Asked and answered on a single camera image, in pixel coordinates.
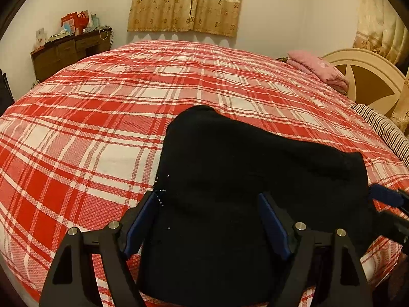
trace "silver bolt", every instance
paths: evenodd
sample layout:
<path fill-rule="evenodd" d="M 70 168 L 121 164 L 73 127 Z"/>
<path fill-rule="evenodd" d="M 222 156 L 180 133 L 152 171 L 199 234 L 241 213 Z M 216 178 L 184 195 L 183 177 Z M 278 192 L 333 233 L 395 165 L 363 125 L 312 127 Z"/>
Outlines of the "silver bolt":
<path fill-rule="evenodd" d="M 116 228 L 118 228 L 118 227 L 119 227 L 119 221 L 111 221 L 111 222 L 108 224 L 108 227 L 109 227 L 110 229 L 116 229 Z"/>
<path fill-rule="evenodd" d="M 77 229 L 76 227 L 71 227 L 71 228 L 68 230 L 68 234 L 69 234 L 69 235 L 75 235 L 75 234 L 77 234 L 77 232 L 78 232 L 78 229 Z"/>
<path fill-rule="evenodd" d="M 346 231 L 344 229 L 342 229 L 342 228 L 339 228 L 339 229 L 337 229 L 337 234 L 340 237 L 345 237 L 346 236 Z"/>
<path fill-rule="evenodd" d="M 298 231 L 304 231 L 307 228 L 307 225 L 304 224 L 303 222 L 299 221 L 298 223 L 295 223 L 295 228 Z"/>

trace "black and white striped cloth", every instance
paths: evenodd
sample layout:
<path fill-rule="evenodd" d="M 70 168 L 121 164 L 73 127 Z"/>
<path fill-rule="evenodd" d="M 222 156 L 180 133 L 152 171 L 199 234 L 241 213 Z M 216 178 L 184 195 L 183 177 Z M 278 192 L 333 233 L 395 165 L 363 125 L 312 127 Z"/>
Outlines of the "black and white striped cloth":
<path fill-rule="evenodd" d="M 409 140 L 399 128 L 387 117 L 363 104 L 353 104 L 351 107 L 357 112 L 396 154 L 409 167 Z"/>

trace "folded pink quilt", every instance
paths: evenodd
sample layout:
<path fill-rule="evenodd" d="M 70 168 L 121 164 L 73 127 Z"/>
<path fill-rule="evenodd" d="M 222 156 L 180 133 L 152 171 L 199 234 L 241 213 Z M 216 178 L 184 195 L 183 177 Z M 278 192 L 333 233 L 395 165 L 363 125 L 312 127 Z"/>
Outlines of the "folded pink quilt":
<path fill-rule="evenodd" d="M 345 76 L 332 64 L 327 61 L 309 54 L 305 51 L 290 51 L 290 57 L 287 63 L 298 68 L 309 75 L 316 75 L 322 82 L 326 83 L 334 90 L 347 94 L 349 82 Z"/>

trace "plaid bedspread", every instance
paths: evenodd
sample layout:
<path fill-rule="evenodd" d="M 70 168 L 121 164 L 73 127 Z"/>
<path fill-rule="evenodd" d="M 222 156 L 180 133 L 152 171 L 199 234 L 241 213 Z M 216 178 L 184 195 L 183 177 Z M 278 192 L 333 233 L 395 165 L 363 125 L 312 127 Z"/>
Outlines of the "plaid bedspread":
<path fill-rule="evenodd" d="M 191 42 L 123 46 L 61 70 L 0 118 L 0 251 L 36 300 L 67 229 L 98 229 L 134 207 L 154 183 L 166 126 L 199 104 L 281 136 L 360 151 L 370 183 L 409 186 L 408 168 L 347 98 L 285 63 Z M 384 237 L 371 245 L 361 262 L 372 285 L 400 250 Z M 134 274 L 138 261 L 128 262 Z M 99 256 L 94 263 L 112 306 Z"/>

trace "gold curtain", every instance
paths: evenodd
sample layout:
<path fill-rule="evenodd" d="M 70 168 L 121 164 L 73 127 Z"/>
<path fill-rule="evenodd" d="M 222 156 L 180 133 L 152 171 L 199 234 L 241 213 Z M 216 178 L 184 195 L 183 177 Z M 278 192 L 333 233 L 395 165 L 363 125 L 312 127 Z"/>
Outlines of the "gold curtain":
<path fill-rule="evenodd" d="M 409 72 L 400 94 L 400 98 L 392 113 L 391 121 L 404 133 L 409 124 Z"/>
<path fill-rule="evenodd" d="M 192 0 L 132 0 L 128 31 L 189 31 Z"/>
<path fill-rule="evenodd" d="M 408 29 L 388 0 L 361 0 L 353 46 L 380 54 L 393 64 L 406 59 Z"/>
<path fill-rule="evenodd" d="M 190 29 L 235 37 L 241 0 L 193 0 Z"/>

